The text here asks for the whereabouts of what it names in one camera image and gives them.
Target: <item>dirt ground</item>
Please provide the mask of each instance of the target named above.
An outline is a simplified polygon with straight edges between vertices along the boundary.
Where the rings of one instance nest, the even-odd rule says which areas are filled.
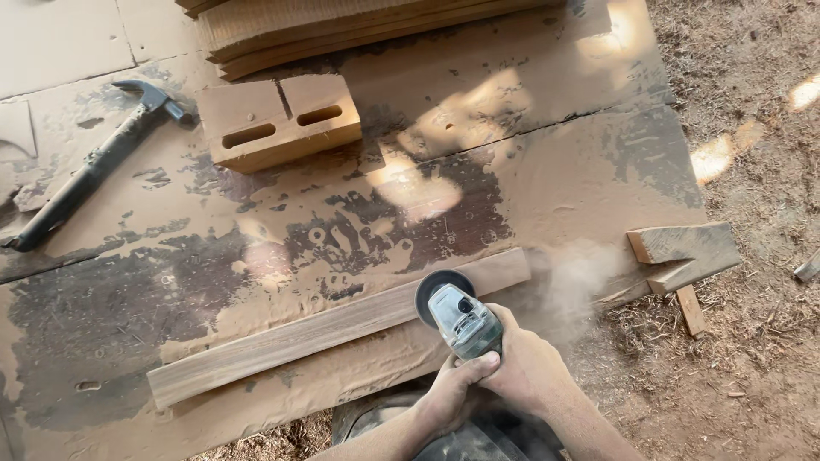
[[[732,223],[743,263],[696,285],[699,340],[670,295],[589,319],[567,348],[648,459],[820,459],[820,277],[791,276],[820,247],[819,3],[649,0],[696,170],[713,170],[707,213]],[[191,461],[290,461],[329,444],[323,412]]]

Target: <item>angle grinder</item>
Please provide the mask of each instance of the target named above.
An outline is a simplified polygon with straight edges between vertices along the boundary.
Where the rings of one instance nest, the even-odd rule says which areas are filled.
[[[416,288],[415,301],[418,317],[438,328],[461,360],[491,350],[501,354],[501,322],[476,299],[476,288],[461,272],[441,269],[424,277]]]

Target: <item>claw hammer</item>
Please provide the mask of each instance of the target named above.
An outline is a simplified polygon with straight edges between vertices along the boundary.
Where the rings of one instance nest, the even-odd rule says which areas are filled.
[[[139,105],[122,122],[114,134],[85,156],[80,168],[51,200],[31,218],[23,231],[2,247],[19,252],[36,248],[49,231],[60,226],[103,183],[156,126],[157,116],[167,112],[177,123],[190,124],[191,114],[185,112],[161,89],[141,80],[123,80],[112,85],[129,92],[142,92]]]

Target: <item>workbench surface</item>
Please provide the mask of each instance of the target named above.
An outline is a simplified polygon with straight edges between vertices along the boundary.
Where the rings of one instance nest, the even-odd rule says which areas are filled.
[[[107,26],[130,61],[114,47],[113,68],[0,87],[20,94],[0,103],[28,102],[38,150],[0,150],[23,185],[0,236],[129,115],[136,97],[110,82],[147,80],[191,111],[197,90],[226,84],[171,0],[119,3]],[[617,304],[649,293],[626,231],[705,221],[643,0],[524,11],[248,80],[322,72],[347,80],[361,142],[245,176],[212,165],[201,126],[169,122],[42,248],[0,252],[12,459],[177,461],[432,372],[448,350],[411,321],[158,410],[145,374],[163,363],[516,246],[615,248],[628,264],[601,304]],[[522,292],[494,299],[523,308]]]

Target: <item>forearm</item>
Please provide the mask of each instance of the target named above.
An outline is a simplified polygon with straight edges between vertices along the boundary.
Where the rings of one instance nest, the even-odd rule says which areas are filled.
[[[538,416],[553,428],[576,461],[644,459],[580,389],[544,400]]]
[[[435,433],[412,407],[408,411],[341,445],[310,458],[310,461],[360,461],[383,459],[408,461],[430,443]]]

